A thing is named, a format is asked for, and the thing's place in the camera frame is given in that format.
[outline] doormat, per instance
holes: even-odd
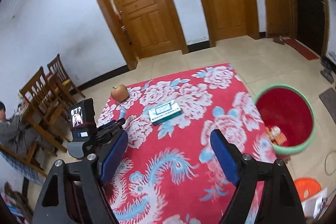
[[[329,111],[331,117],[336,123],[336,91],[333,88],[326,90],[319,95],[320,100]]]
[[[319,59],[319,57],[307,49],[305,46],[301,45],[298,41],[295,39],[284,39],[285,43],[287,45],[290,45],[293,49],[295,49],[299,54],[301,54],[305,59],[307,60],[314,60],[314,59]]]

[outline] gray clothing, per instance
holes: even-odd
[[[0,122],[0,142],[17,155],[24,157],[34,141],[43,147],[52,149],[52,145],[36,132],[32,126],[21,123],[21,116],[14,115],[5,122]]]

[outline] tile floor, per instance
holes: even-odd
[[[288,45],[273,43],[272,39],[254,40],[244,36],[218,41],[215,48],[186,55],[182,55],[181,51],[169,52],[141,60],[136,70],[106,80],[83,93],[93,98],[97,120],[111,88],[117,84],[135,84],[224,62],[233,65],[252,97],[269,84],[285,83],[294,86],[309,99],[316,115],[316,137],[305,151],[293,155],[287,166],[294,180],[312,177],[332,192],[336,188],[336,172],[327,176],[324,161],[328,152],[336,149],[336,124],[318,97],[332,85],[320,75],[322,66],[319,60],[308,61]],[[68,153],[59,152],[58,157],[65,162],[75,161]],[[46,171],[50,170],[55,160],[56,158],[46,160]],[[335,168],[336,154],[331,154],[327,161],[327,171],[332,172]],[[29,186],[28,199],[32,208],[35,207],[40,189],[34,184]]]

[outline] wall baseboard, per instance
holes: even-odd
[[[110,79],[110,78],[112,78],[112,77],[121,75],[121,74],[123,74],[123,73],[125,73],[125,72],[127,72],[127,71],[129,71],[129,68],[127,67],[127,65],[122,66],[122,67],[117,68],[117,69],[115,69],[115,70],[111,70],[111,71],[109,71],[109,72],[107,72],[107,73],[105,73],[105,74],[103,74],[103,75],[101,75],[101,76],[98,76],[98,77],[96,77],[96,78],[90,80],[89,82],[86,82],[86,83],[84,83],[83,85],[80,85],[78,88],[79,88],[80,90],[88,89],[88,88],[90,88],[90,87],[92,87],[92,86],[94,86],[94,85],[97,85],[97,84],[99,84],[99,83],[101,83],[101,82],[104,82],[104,81],[106,81],[106,80],[108,80],[108,79]],[[77,91],[73,89],[73,90],[70,91],[70,93],[71,93],[72,95],[74,95],[74,94],[77,93]]]
[[[205,50],[206,48],[210,48],[210,41],[209,40],[188,45],[189,52],[196,52],[196,51],[200,51],[200,50]]]
[[[281,35],[282,37],[289,37],[289,33],[268,33],[267,38],[274,38]]]
[[[266,38],[266,32],[259,32],[259,39]]]

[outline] red mat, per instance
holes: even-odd
[[[98,125],[126,109],[129,141],[106,197],[120,223],[218,224],[235,187],[210,146],[219,128],[255,159],[274,162],[260,114],[230,64],[163,76],[130,85],[130,97],[109,98]],[[176,99],[183,114],[153,126],[148,110]],[[247,223],[254,223],[263,183],[258,183]]]
[[[319,59],[319,57],[307,49],[305,46],[301,45],[298,41],[295,39],[284,39],[285,43],[287,45],[290,45],[293,49],[295,49],[299,54],[301,54],[305,59],[307,60],[314,60],[314,59]]]

